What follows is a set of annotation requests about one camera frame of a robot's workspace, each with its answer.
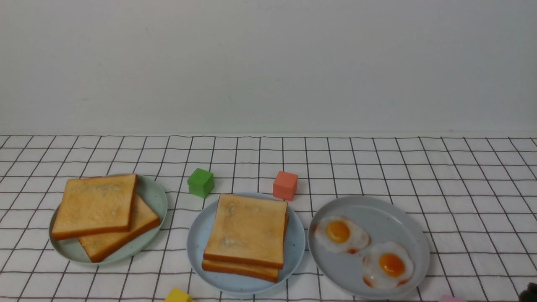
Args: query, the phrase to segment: egg white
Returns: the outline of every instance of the egg white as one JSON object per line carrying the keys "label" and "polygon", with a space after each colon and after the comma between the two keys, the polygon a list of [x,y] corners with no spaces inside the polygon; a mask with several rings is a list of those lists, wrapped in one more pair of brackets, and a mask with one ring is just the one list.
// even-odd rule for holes
{"label": "egg white", "polygon": [[[326,228],[333,221],[341,221],[347,225],[350,230],[350,236],[347,241],[336,243],[328,237]],[[314,237],[327,251],[336,254],[354,254],[366,248],[370,243],[367,232],[343,216],[327,216],[322,218],[315,227]]]}
{"label": "egg white", "polygon": [[[388,276],[379,265],[379,258],[392,253],[397,255],[404,263],[405,271],[398,277]],[[385,242],[371,247],[369,253],[364,257],[362,277],[364,282],[374,289],[388,290],[406,283],[414,272],[414,264],[410,259],[407,250],[399,243]]]}

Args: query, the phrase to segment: light blue plate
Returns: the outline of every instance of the light blue plate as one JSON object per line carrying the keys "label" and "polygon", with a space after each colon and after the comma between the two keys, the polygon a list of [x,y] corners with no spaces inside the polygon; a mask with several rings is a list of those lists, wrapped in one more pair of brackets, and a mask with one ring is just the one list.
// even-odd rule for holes
{"label": "light blue plate", "polygon": [[[237,193],[237,195],[274,199],[271,195],[261,193]],[[211,230],[213,229],[217,205],[218,202],[214,202],[199,213],[190,228],[188,239],[186,241],[188,259],[190,260],[192,268],[201,279],[223,292],[243,296],[257,294],[272,289],[284,282],[295,271],[302,260],[302,255],[304,255],[306,235],[304,233],[302,222],[290,207],[287,208],[289,223],[287,224],[287,232],[285,235],[284,268],[280,271],[276,283],[252,277],[204,271],[201,268],[201,261],[203,260],[203,253],[207,246],[207,242],[209,241]]]}
{"label": "light blue plate", "polygon": [[144,247],[151,243],[151,241],[158,234],[158,231],[162,228],[164,224],[164,219],[166,219],[166,214],[168,212],[168,198],[164,189],[153,179],[138,175],[138,185],[136,186],[136,193],[142,197],[146,204],[158,215],[161,220],[161,225],[151,229],[142,235],[136,237],[131,242],[122,246],[112,255],[108,256],[101,262],[93,263],[90,261],[90,258],[86,254],[86,251],[82,248],[80,243],[76,238],[66,239],[66,240],[56,240],[52,238],[51,231],[56,221],[56,215],[58,209],[54,211],[52,219],[50,220],[50,225],[48,228],[48,236],[52,247],[58,254],[64,258],[76,262],[79,264],[86,265],[106,265],[121,261],[123,259],[129,258],[134,254],[141,251]]}
{"label": "light blue plate", "polygon": [[[326,216],[343,215],[361,226],[371,237],[371,245],[351,254],[328,252],[313,234],[315,226]],[[371,246],[393,241],[408,251],[414,263],[410,280],[392,290],[376,290],[362,279],[362,259]],[[341,289],[369,300],[404,298],[425,278],[429,269],[429,244],[422,228],[405,212],[383,200],[366,196],[347,196],[335,199],[313,216],[308,231],[309,250],[319,270]]]}

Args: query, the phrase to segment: toast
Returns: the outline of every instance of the toast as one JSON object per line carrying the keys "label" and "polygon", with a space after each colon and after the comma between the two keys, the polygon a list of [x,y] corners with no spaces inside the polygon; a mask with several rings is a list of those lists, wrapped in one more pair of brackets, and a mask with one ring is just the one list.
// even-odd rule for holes
{"label": "toast", "polygon": [[204,259],[281,269],[287,203],[221,194]]}
{"label": "toast", "polygon": [[68,180],[52,237],[128,232],[137,180],[136,174]]}
{"label": "toast", "polygon": [[[285,219],[286,231],[287,231],[288,222],[289,222],[289,216],[286,215],[286,219]],[[275,269],[275,268],[264,268],[264,267],[258,267],[255,265],[237,264],[237,263],[229,263],[229,262],[222,262],[222,261],[211,261],[211,260],[206,260],[206,259],[201,261],[201,268],[203,268],[206,271],[237,274],[237,275],[242,275],[242,276],[258,278],[258,279],[262,279],[262,280],[266,280],[266,281],[274,282],[274,283],[278,281],[278,276],[280,274],[280,270]]]}
{"label": "toast", "polygon": [[143,199],[135,194],[129,232],[103,233],[78,237],[91,262],[101,262],[141,234],[159,226],[160,218]]}

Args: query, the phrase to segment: slice of toast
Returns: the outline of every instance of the slice of toast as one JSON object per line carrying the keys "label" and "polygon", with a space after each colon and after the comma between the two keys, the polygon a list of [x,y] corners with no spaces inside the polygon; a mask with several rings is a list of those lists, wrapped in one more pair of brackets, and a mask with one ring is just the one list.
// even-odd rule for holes
{"label": "slice of toast", "polygon": [[[288,222],[289,222],[289,216],[286,215],[285,217],[285,230],[286,231],[287,231]],[[242,275],[242,276],[258,278],[258,279],[266,280],[269,282],[277,282],[278,276],[280,274],[280,270],[275,269],[275,268],[264,268],[264,267],[258,267],[255,265],[237,264],[237,263],[229,263],[229,262],[222,262],[222,261],[211,261],[211,260],[206,260],[206,259],[201,261],[201,268],[203,268],[206,271],[237,274],[237,275]]]}
{"label": "slice of toast", "polygon": [[204,259],[281,269],[287,203],[221,194]]}
{"label": "slice of toast", "polygon": [[128,232],[137,180],[136,174],[68,180],[52,237]]}
{"label": "slice of toast", "polygon": [[78,237],[91,262],[101,262],[141,234],[159,226],[160,218],[143,199],[135,194],[132,223],[129,232],[103,233]]}

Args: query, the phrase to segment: white wall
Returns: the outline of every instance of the white wall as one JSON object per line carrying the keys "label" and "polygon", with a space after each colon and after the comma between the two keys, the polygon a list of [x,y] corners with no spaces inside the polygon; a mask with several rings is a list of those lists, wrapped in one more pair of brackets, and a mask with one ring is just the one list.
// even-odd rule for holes
{"label": "white wall", "polygon": [[1,0],[0,133],[537,130],[536,0]]}

